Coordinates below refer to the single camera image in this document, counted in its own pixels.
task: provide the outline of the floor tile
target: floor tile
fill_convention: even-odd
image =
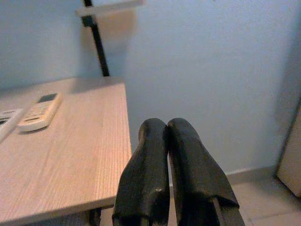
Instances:
[[[100,218],[100,226],[112,226],[112,214],[113,208],[102,210],[102,215]]]
[[[232,189],[250,219],[301,210],[300,201],[273,178],[234,185]]]
[[[113,208],[102,210],[100,226],[112,226]],[[168,226],[177,226],[174,199],[170,199]]]
[[[244,208],[240,207],[239,208],[239,212],[240,212],[240,215],[245,223],[246,226],[253,226],[252,222],[250,221],[246,211],[244,210]]]
[[[254,226],[300,226],[301,212],[281,214],[253,222]]]
[[[174,198],[170,199],[168,226],[177,226],[177,218],[175,216]]]

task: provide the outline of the light blue wall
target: light blue wall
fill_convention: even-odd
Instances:
[[[1,88],[99,74],[91,34],[74,14],[81,1],[0,4]],[[226,172],[274,165],[300,84],[287,69],[300,6],[148,0],[100,18],[110,72],[126,81],[133,149],[145,119],[183,117]]]

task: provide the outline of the wooden table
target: wooden table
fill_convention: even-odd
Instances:
[[[120,78],[44,83],[0,91],[0,111],[28,109],[62,92],[52,123],[15,129],[0,144],[0,225],[20,225],[114,202],[131,157],[125,85]]]

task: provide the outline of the white remote control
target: white remote control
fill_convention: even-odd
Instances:
[[[0,143],[13,130],[23,115],[23,109],[0,112]]]
[[[28,132],[48,126],[62,102],[62,94],[54,93],[42,96],[40,100],[22,118],[18,127]]]

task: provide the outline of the baseboard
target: baseboard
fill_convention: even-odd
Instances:
[[[226,173],[231,185],[247,183],[270,178],[275,174],[276,166],[269,166],[257,169],[242,169]],[[169,184],[170,197],[174,196],[173,185]]]

